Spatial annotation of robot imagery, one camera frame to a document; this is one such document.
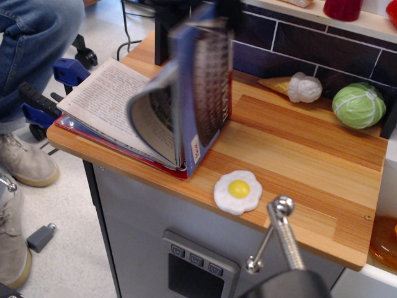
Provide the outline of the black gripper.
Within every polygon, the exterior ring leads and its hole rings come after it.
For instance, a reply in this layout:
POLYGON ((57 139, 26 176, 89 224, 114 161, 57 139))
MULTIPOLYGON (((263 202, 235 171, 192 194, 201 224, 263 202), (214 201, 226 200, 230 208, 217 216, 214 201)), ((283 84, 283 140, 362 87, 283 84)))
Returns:
MULTIPOLYGON (((191 0, 154 0, 149 1, 153 5, 156 17, 167 22, 177 22, 186 17, 203 1, 191 0)), ((213 1, 219 16, 227 18, 231 22, 239 22, 242 17, 241 1, 213 1)))

